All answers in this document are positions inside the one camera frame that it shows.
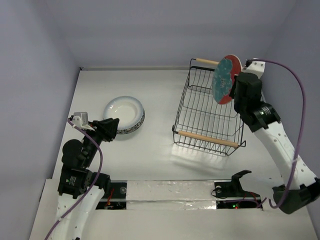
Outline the blue patterned plate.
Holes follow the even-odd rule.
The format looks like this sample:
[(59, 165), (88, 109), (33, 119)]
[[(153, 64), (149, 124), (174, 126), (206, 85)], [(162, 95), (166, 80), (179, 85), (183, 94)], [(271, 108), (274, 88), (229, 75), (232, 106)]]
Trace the blue patterned plate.
[(143, 111), (141, 119), (134, 126), (131, 126), (126, 129), (118, 129), (117, 134), (126, 135), (126, 134), (135, 132), (142, 126), (142, 124), (144, 123), (144, 120), (145, 120), (145, 111)]

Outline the red plate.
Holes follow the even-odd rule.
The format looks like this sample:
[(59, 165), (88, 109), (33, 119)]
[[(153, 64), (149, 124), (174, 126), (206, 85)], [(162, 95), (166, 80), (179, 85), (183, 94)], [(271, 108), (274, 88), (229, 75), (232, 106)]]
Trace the red plate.
[(216, 66), (212, 76), (212, 96), (220, 105), (229, 103), (232, 98), (230, 92), (235, 82), (235, 75), (242, 71), (240, 59), (229, 54), (225, 56)]

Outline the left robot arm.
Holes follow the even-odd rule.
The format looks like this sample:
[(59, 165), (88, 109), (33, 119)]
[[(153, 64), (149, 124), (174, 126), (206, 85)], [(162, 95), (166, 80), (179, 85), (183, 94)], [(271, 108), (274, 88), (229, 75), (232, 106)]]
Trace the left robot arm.
[(115, 139), (120, 120), (90, 122), (87, 112), (76, 112), (67, 122), (84, 137), (71, 139), (62, 147), (56, 217), (45, 236), (47, 240), (82, 240), (99, 201), (111, 191), (110, 176), (101, 172), (103, 160), (100, 159), (96, 172), (89, 166), (96, 154), (103, 158), (100, 145)]

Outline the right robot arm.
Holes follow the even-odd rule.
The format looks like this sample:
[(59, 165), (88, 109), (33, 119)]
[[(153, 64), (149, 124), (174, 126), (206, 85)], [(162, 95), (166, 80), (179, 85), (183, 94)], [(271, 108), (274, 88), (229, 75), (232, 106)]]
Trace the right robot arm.
[(317, 200), (320, 179), (298, 155), (276, 110), (262, 101), (262, 81), (258, 76), (241, 72), (235, 77), (230, 96), (234, 110), (264, 145), (283, 179), (282, 184), (262, 187), (269, 201), (285, 214), (292, 214)]

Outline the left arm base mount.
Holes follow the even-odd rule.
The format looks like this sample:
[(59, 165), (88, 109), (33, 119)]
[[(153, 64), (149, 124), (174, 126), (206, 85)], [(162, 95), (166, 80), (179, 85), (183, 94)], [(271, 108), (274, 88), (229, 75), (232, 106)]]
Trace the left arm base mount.
[(127, 181), (111, 181), (110, 190), (99, 201), (96, 210), (125, 210), (126, 196)]

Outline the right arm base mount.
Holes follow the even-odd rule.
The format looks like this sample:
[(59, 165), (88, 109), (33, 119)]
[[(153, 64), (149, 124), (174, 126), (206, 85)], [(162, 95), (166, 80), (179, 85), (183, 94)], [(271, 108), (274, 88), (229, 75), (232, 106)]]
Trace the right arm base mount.
[(216, 199), (217, 209), (262, 209), (260, 195), (242, 188), (240, 179), (251, 173), (250, 170), (242, 170), (231, 176), (230, 180), (218, 180), (214, 182), (211, 196)]

